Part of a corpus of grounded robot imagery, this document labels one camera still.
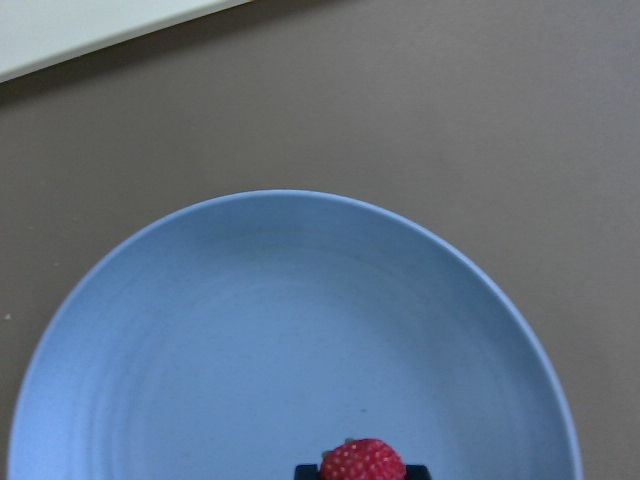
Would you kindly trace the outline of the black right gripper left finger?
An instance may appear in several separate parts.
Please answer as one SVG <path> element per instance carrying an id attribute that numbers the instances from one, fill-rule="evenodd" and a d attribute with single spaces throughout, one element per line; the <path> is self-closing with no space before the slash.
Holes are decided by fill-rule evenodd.
<path id="1" fill-rule="evenodd" d="M 300 464 L 294 469 L 294 480 L 319 480 L 320 471 L 317 464 Z"/>

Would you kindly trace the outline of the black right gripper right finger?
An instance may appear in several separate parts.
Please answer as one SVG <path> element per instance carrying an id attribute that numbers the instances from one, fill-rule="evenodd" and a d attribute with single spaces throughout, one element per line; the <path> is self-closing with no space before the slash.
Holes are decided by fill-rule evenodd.
<path id="1" fill-rule="evenodd" d="M 406 480 L 431 480 L 431 473 L 425 465 L 407 464 Z"/>

